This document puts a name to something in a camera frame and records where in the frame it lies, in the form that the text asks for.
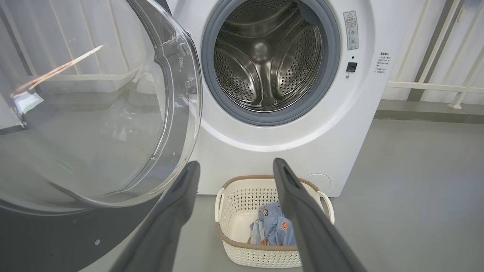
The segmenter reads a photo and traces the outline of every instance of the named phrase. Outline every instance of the clothes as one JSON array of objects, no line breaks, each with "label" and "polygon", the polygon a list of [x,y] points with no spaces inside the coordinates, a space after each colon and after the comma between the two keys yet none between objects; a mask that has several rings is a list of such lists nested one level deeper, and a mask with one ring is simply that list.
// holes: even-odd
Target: clothes
[{"label": "clothes", "polygon": [[296,245],[292,223],[283,214],[279,203],[259,207],[258,219],[250,225],[251,244]]},{"label": "clothes", "polygon": [[250,229],[251,229],[251,234],[250,234],[249,243],[261,244],[262,237],[264,237],[264,234],[265,234],[264,225],[262,224],[262,222],[259,219],[257,219],[255,222],[253,222],[250,225]]}]

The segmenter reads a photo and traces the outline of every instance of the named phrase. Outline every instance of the warning label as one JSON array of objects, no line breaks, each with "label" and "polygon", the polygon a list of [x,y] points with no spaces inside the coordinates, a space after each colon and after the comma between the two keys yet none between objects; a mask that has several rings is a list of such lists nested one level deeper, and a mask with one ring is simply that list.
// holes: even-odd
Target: warning label
[{"label": "warning label", "polygon": [[358,49],[358,21],[356,11],[343,13],[346,25],[346,37],[348,40],[348,50]]},{"label": "warning label", "polygon": [[380,52],[380,56],[377,60],[377,65],[375,67],[375,73],[384,74],[387,72],[388,65],[390,64],[390,55],[387,52]]}]

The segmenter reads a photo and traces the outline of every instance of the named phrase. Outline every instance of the front-loading washing machine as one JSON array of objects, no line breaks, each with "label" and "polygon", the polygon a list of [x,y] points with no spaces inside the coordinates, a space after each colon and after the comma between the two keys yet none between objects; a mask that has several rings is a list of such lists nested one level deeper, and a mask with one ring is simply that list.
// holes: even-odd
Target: front-loading washing machine
[{"label": "front-loading washing machine", "polygon": [[89,265],[189,160],[341,193],[413,1],[163,2],[0,0],[1,270]]},{"label": "front-loading washing machine", "polygon": [[192,160],[200,194],[268,175],[284,158],[339,196],[415,1],[169,1],[197,47],[203,115]]}]

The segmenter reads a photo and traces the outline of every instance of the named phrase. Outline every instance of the glass door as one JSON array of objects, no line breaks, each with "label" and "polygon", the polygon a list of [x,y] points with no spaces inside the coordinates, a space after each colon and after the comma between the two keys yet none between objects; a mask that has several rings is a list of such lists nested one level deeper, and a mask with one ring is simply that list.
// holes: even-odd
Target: glass door
[{"label": "glass door", "polygon": [[0,2],[0,200],[70,213],[163,192],[201,117],[195,46],[154,0]]}]

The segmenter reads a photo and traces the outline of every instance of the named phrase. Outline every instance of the laundry basket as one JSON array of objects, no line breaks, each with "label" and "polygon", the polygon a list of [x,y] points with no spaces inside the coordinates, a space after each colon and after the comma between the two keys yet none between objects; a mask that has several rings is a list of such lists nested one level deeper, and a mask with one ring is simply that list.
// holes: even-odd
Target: laundry basket
[{"label": "laundry basket", "polygon": [[[329,219],[334,224],[334,211],[329,198],[314,184],[300,179],[309,195],[324,211],[320,198],[326,202]],[[261,268],[301,266],[296,246],[248,244],[250,224],[257,219],[260,206],[279,201],[273,176],[245,176],[224,184],[215,200],[215,227],[222,238],[225,252],[236,264]]]}]

